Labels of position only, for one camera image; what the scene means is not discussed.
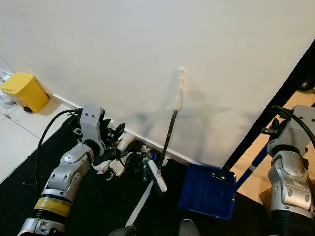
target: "black doorframe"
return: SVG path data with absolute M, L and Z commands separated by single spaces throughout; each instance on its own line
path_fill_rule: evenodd
M 223 166 L 224 170 L 230 170 L 233 165 L 240 159 L 243 153 L 255 141 L 261 133 L 263 127 L 266 127 L 269 122 L 275 117 L 276 113 L 271 110 L 273 105 L 284 106 L 286 102 L 293 96 L 300 86 L 302 81 L 307 77 L 308 72 L 314 70 L 315 67 L 315 40 L 310 45 L 309 49 L 304 53 L 300 61 L 291 72 L 288 79 L 281 86 L 276 95 L 272 98 L 265 110 L 256 120 L 247 135 L 232 153 L 228 161 Z

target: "black floor mat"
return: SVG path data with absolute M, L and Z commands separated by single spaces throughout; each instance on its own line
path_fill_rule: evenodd
M 49 175 L 61 156 L 77 144 L 75 126 L 69 118 L 41 148 L 40 176 Z M 0 235 L 16 236 L 38 200 L 34 188 L 22 182 L 34 177 L 35 153 L 27 158 L 0 185 Z M 83 178 L 70 215 L 66 221 L 66 236 L 105 236 L 124 227 L 148 183 L 142 175 L 122 176 L 106 181 L 90 169 Z
M 145 236 L 176 236 L 182 219 L 192 219 L 203 236 L 266 236 L 269 218 L 263 205 L 243 196 L 236 195 L 233 218 L 224 221 L 190 211 L 178 210 L 178 202 L 187 167 L 169 161 L 162 170 L 168 186 L 168 194 L 159 200 L 155 190 L 140 211 L 135 226 Z

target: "yellow tape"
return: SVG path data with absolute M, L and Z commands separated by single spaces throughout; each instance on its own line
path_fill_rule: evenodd
M 71 203 L 55 198 L 40 198 L 34 209 L 47 210 L 64 217 L 67 217 L 71 208 Z

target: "blue handle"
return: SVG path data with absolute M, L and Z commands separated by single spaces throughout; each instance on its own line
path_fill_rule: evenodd
M 252 164 L 247 168 L 247 170 L 244 172 L 244 174 L 240 177 L 240 179 L 236 182 L 234 186 L 234 191 L 236 192 L 241 185 L 247 180 L 247 178 L 251 175 L 252 172 L 256 169 L 257 166 L 262 162 L 263 159 L 268 155 L 267 152 L 267 145 L 263 147 L 263 149 L 260 151 L 260 153 L 257 155 L 257 157 L 252 161 Z

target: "white wall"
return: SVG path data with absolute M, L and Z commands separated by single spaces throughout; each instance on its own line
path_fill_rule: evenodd
M 315 1 L 2 0 L 0 68 L 163 144 L 222 166 L 315 35 Z

